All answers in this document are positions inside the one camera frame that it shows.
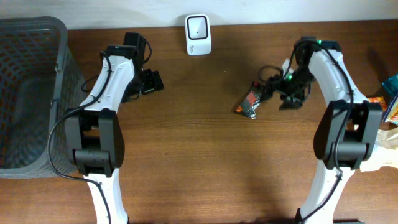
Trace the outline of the silver foil snack packet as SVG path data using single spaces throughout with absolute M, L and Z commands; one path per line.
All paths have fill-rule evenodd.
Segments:
M 234 112 L 250 119 L 256 119 L 256 108 L 264 101 L 264 88 L 263 84 L 252 82 L 246 96 Z

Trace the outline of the small orange snack packet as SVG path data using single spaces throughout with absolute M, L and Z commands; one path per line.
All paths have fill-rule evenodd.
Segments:
M 370 97 L 368 98 L 368 100 L 371 103 L 378 103 L 381 106 L 383 112 L 387 110 L 386 101 L 383 96 Z

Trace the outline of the beige PanTree snack pouch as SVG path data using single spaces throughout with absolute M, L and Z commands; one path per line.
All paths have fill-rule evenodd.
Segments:
M 397 168 L 397 128 L 378 131 L 371 157 L 361 163 L 360 171 L 372 172 L 382 167 Z

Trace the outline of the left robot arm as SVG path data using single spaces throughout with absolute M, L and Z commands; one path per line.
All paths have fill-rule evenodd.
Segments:
M 102 69 L 80 105 L 63 118 L 70 162 L 90 188 L 98 223 L 129 223 L 119 182 L 125 143 L 118 120 L 123 103 L 164 89 L 157 70 L 144 69 L 149 42 L 127 32 L 100 53 Z

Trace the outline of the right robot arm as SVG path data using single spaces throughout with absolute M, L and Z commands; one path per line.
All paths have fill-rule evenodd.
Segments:
M 295 223 L 333 223 L 343 189 L 360 165 L 372 156 L 382 108 L 358 90 L 343 61 L 338 42 L 302 37 L 290 56 L 296 62 L 266 80 L 265 99 L 280 94 L 280 108 L 298 109 L 306 101 L 305 89 L 318 82 L 326 111 L 313 139 L 317 171 Z

